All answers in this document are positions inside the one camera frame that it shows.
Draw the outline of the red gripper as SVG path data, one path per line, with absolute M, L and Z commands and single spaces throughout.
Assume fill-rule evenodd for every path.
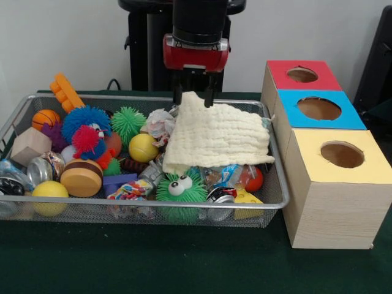
M 204 106 L 213 106 L 216 95 L 216 74 L 224 70 L 230 52 L 230 44 L 222 38 L 216 45 L 192 46 L 181 43 L 172 35 L 164 35 L 163 60 L 165 67 L 173 71 L 173 103 L 180 105 L 183 87 L 182 72 L 187 69 L 201 69 L 208 74 L 209 83 L 206 88 Z

